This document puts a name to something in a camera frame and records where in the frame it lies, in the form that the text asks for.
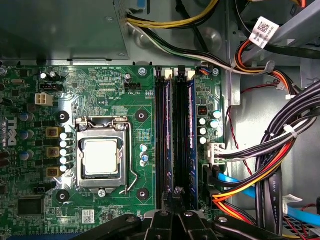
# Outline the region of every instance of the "yellow wire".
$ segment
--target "yellow wire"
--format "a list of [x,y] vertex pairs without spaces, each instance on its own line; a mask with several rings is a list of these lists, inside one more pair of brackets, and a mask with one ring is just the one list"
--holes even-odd
[[294,235],[283,234],[282,236],[287,238],[287,239],[301,239],[299,236],[294,236]]
[[248,183],[247,185],[234,190],[232,192],[227,192],[227,193],[222,193],[219,195],[212,195],[213,198],[223,198],[223,197],[227,197],[230,195],[234,195],[234,194],[238,194],[240,192],[242,192],[243,190],[246,190],[247,188],[251,187],[253,184],[256,184],[257,182],[261,181],[263,178],[265,178],[266,176],[268,176],[273,170],[275,170],[278,166],[280,166],[282,164],[283,160],[278,162],[275,166],[273,166],[272,168],[270,168],[266,173],[264,173],[263,175],[261,175],[260,177],[258,177],[256,180],[253,180],[252,182]]
[[166,28],[179,27],[179,26],[190,24],[206,16],[215,7],[215,5],[217,5],[218,1],[219,0],[211,0],[209,5],[206,7],[206,9],[202,13],[186,20],[168,21],[168,22],[150,22],[150,21],[127,18],[127,21],[135,26],[143,27],[143,28],[166,29]]

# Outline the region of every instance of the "qr code sticker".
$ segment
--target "qr code sticker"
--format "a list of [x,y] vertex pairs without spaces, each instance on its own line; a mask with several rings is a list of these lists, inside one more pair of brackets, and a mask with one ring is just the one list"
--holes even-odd
[[95,210],[82,210],[82,224],[95,223]]
[[263,33],[266,33],[269,28],[270,28],[270,25],[268,25],[267,23],[264,23],[264,22],[260,22],[260,25],[258,26],[258,30]]

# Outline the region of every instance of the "white label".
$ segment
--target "white label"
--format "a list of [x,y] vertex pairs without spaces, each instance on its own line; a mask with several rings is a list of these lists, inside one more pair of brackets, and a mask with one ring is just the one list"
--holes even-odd
[[275,35],[278,28],[279,25],[261,16],[254,26],[249,40],[259,48],[264,49],[270,39]]
[[301,198],[298,198],[296,196],[293,196],[291,194],[287,195],[287,196],[283,196],[282,197],[282,207],[283,207],[283,213],[284,214],[288,214],[288,204],[289,203],[298,203],[298,202],[302,202],[303,200]]
[[82,210],[82,224],[95,223],[95,210]]

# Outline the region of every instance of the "mounting hole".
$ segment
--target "mounting hole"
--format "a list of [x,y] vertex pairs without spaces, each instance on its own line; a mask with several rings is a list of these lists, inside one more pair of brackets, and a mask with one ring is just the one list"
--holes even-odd
[[138,189],[138,191],[136,192],[136,197],[141,200],[141,201],[145,201],[149,198],[149,191],[146,188],[140,188]]

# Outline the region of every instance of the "black chip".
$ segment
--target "black chip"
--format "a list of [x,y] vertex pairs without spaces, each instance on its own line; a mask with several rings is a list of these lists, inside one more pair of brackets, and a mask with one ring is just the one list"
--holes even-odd
[[0,186],[0,195],[7,194],[7,186]]
[[206,106],[199,106],[198,107],[198,115],[204,116],[208,114],[208,109]]
[[22,77],[22,78],[29,77],[29,70],[27,70],[27,69],[21,69],[21,70],[20,70],[20,77]]
[[11,95],[12,95],[12,97],[19,97],[19,90],[12,90],[11,91]]
[[42,146],[42,145],[43,145],[42,140],[36,140],[36,141],[35,141],[35,146],[36,146],[36,147],[39,147],[39,146]]
[[42,127],[42,122],[41,121],[35,121],[34,122],[34,127],[35,128],[41,128]]
[[44,213],[44,200],[41,198],[24,198],[18,200],[18,216],[38,216]]

